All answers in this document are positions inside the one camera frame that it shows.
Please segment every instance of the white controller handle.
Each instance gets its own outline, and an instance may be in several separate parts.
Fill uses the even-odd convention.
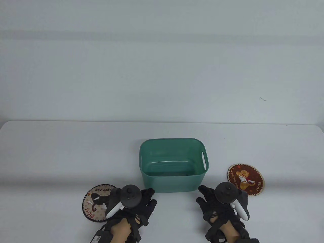
[[[247,213],[245,212],[242,205],[238,202],[237,199],[234,202],[232,202],[230,205],[233,209],[235,209],[235,211],[243,220],[245,221],[249,220],[249,216],[247,215]]]
[[[122,202],[119,202],[116,206],[113,207],[113,209],[110,210],[110,212],[106,215],[106,218],[111,218],[115,215],[119,210],[123,210],[125,207],[123,206]]]

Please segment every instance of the vr controller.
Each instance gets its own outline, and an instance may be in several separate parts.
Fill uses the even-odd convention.
[[[113,188],[110,192],[105,212],[106,218],[111,218],[119,210],[136,207],[142,199],[141,190],[135,185],[127,185],[122,189]]]
[[[222,182],[216,187],[215,196],[219,202],[230,204],[243,220],[248,221],[250,219],[248,194],[245,191],[237,189],[232,183]]]

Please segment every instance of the green plastic basket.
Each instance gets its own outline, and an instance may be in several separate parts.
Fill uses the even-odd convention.
[[[208,168],[205,146],[194,138],[150,139],[140,148],[144,185],[156,192],[197,190]]]

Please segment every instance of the fingers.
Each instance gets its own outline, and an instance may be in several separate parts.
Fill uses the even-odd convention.
[[[136,243],[136,239],[133,237],[133,235],[129,235],[125,243]]]
[[[198,190],[204,195],[206,201],[209,201],[210,199],[215,199],[215,190],[212,188],[209,188],[207,186],[199,186]]]
[[[217,230],[216,235],[218,239],[225,239],[225,235],[220,229]]]
[[[144,215],[138,215],[140,222],[144,225],[147,226],[148,225],[148,217],[145,217]]]
[[[147,212],[148,212],[148,214],[147,214],[148,217],[147,218],[149,218],[151,216],[151,214],[154,211],[156,205],[157,205],[157,201],[155,199],[151,200],[147,204],[147,206],[146,206]]]
[[[202,197],[198,197],[196,199],[196,202],[199,204],[200,208],[203,209],[204,205],[206,204],[206,201]]]
[[[241,222],[231,222],[234,229],[236,229],[236,231],[240,234],[242,239],[249,239],[249,233],[247,232],[247,230],[245,228],[243,228]]]
[[[141,204],[148,204],[150,202],[150,200],[152,199],[152,196],[154,195],[155,191],[152,188],[149,188],[147,190],[142,190],[142,200],[141,200]]]

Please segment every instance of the label sticker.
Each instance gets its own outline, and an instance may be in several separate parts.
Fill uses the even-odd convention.
[[[101,238],[101,236],[95,236],[91,243],[98,243],[100,238]]]

